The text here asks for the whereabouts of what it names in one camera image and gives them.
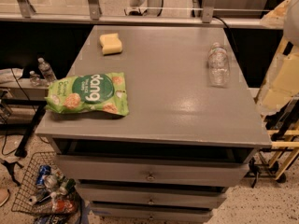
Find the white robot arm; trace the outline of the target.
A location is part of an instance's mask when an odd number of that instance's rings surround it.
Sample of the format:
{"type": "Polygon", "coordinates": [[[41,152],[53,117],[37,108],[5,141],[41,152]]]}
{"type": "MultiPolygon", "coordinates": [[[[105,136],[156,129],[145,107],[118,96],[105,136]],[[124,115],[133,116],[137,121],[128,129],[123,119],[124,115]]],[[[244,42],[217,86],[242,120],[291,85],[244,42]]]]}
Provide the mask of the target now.
{"type": "Polygon", "coordinates": [[[288,6],[283,34],[293,45],[299,46],[299,0],[291,0],[288,6]]]}

